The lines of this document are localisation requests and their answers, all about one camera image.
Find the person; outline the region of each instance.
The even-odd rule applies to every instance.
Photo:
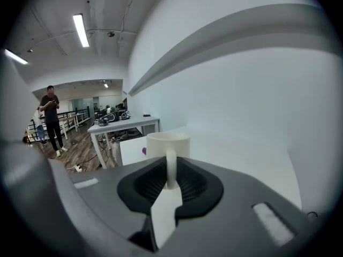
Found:
[[[60,157],[61,152],[58,150],[55,142],[55,134],[57,136],[58,144],[62,152],[67,152],[68,149],[63,147],[61,130],[59,129],[59,120],[57,116],[57,109],[59,109],[59,100],[54,93],[54,87],[47,87],[47,95],[45,95],[39,106],[40,111],[44,111],[45,124],[47,125],[47,132],[50,142],[56,152],[57,157]]]
[[[47,144],[48,142],[45,141],[45,133],[44,133],[44,128],[41,122],[41,114],[40,114],[39,107],[37,108],[37,110],[35,111],[33,115],[33,122],[36,126],[38,137],[39,139],[41,139],[42,145]]]

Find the ceiling light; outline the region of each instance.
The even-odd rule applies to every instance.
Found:
[[[22,59],[21,57],[19,57],[18,55],[14,54],[13,52],[5,49],[5,54],[9,57],[11,57],[12,59],[22,63],[23,65],[26,65],[27,64],[27,61]]]
[[[84,18],[82,14],[77,14],[73,16],[74,23],[76,26],[77,33],[80,37],[81,44],[84,48],[89,47],[88,39],[85,31]]]

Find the white mug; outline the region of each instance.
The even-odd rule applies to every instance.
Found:
[[[176,185],[176,158],[189,158],[190,137],[185,134],[156,132],[147,135],[147,158],[167,157],[167,189]]]

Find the white table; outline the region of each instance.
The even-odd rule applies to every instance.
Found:
[[[75,131],[77,132],[77,127],[79,126],[79,122],[77,120],[77,114],[74,114],[74,115],[71,115],[70,117],[65,117],[65,118],[60,118],[59,121],[62,122],[62,128],[63,128],[63,132],[64,132],[64,136],[65,136],[65,139],[68,140],[68,137],[66,135],[66,131],[65,131],[65,121],[68,121],[68,120],[74,120],[74,123],[75,123]]]
[[[190,127],[167,131],[191,137],[190,158],[255,177],[301,209],[299,187],[287,150],[275,149]],[[146,137],[120,143],[123,165],[144,161]]]
[[[82,113],[77,113],[77,114],[74,114],[74,115],[71,115],[71,116],[82,116],[82,120],[81,122],[83,122],[85,120],[85,115],[88,115],[87,112],[82,112]],[[77,122],[77,126],[79,126],[79,119],[78,117],[75,118],[76,119],[76,122]]]
[[[105,134],[106,138],[106,143],[108,146],[108,149],[111,150],[111,146],[109,144],[109,140],[107,137],[108,132],[113,132],[113,131],[120,131],[120,130],[127,130],[130,128],[134,127],[142,127],[142,126],[148,126],[148,125],[154,125],[155,126],[155,132],[159,132],[159,118],[155,118],[152,116],[149,117],[143,117],[143,116],[131,116],[130,119],[127,120],[119,120],[117,122],[112,122],[109,123],[106,126],[98,126],[98,125],[93,125],[88,129],[88,132],[91,135],[93,145],[96,151],[96,154],[98,155],[98,158],[100,160],[100,163],[104,169],[106,169],[106,164],[101,156],[101,152],[99,149],[99,144],[98,140],[96,139],[96,136],[99,134]]]

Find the mug handle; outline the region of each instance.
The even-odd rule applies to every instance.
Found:
[[[166,151],[167,158],[167,189],[172,190],[177,187],[176,181],[176,152],[168,149]]]

